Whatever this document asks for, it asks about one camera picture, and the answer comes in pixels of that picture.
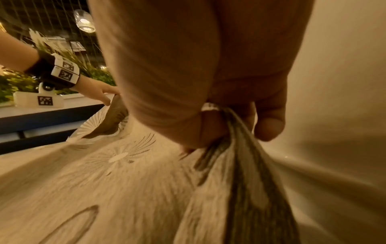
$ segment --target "dark ceiling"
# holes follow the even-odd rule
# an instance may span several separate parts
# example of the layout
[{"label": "dark ceiling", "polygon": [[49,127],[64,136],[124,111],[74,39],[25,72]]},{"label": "dark ceiling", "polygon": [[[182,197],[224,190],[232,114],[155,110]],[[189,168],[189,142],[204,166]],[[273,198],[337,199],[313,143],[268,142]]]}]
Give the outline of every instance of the dark ceiling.
[{"label": "dark ceiling", "polygon": [[18,39],[29,36],[31,28],[44,36],[78,41],[88,56],[101,63],[102,55],[95,34],[87,34],[76,26],[76,9],[90,12],[86,0],[0,0],[0,22]]}]

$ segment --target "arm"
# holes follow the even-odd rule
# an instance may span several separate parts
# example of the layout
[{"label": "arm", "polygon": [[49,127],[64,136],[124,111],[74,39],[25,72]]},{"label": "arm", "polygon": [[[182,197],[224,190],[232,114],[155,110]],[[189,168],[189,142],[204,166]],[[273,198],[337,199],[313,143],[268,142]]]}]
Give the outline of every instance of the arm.
[{"label": "arm", "polygon": [[[18,72],[23,72],[39,60],[36,49],[11,35],[0,31],[0,64]],[[104,93],[119,94],[118,88],[98,80],[80,75],[77,84],[71,88],[91,99],[100,100],[110,105],[110,99]]]}]

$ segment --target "fabric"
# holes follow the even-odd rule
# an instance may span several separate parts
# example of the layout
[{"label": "fabric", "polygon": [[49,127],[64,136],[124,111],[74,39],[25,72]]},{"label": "fabric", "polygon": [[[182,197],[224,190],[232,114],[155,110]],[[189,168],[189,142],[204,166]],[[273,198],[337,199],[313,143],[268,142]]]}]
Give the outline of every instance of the fabric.
[{"label": "fabric", "polygon": [[0,158],[0,243],[300,243],[271,161],[228,109],[230,137],[181,155],[119,96],[66,143]]}]

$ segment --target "qr code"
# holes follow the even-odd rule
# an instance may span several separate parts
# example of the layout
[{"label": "qr code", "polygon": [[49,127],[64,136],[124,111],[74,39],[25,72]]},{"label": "qr code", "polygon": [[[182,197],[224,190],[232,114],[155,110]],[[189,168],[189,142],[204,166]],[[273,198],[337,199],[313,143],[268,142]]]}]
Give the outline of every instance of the qr code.
[{"label": "qr code", "polygon": [[53,106],[52,97],[50,96],[38,96],[37,101],[40,106]]},{"label": "qr code", "polygon": [[66,63],[63,61],[63,68],[74,71],[74,66],[72,64]]},{"label": "qr code", "polygon": [[71,81],[72,73],[66,70],[60,70],[58,77],[63,80]]}]

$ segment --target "person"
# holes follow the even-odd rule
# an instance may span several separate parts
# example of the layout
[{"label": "person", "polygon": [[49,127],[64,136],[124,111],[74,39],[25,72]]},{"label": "person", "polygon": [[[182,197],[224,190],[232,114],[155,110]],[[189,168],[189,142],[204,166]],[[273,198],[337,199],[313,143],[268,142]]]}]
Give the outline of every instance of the person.
[{"label": "person", "polygon": [[[0,31],[0,64],[10,70],[24,72],[39,60],[36,49],[25,44],[6,32]],[[110,86],[99,80],[80,75],[78,82],[71,90],[77,91],[86,97],[99,100],[104,105],[110,105],[110,99],[105,93],[119,94],[115,86]]]},{"label": "person", "polygon": [[226,135],[232,108],[262,141],[285,125],[287,76],[313,0],[89,0],[130,113],[186,148]]}]

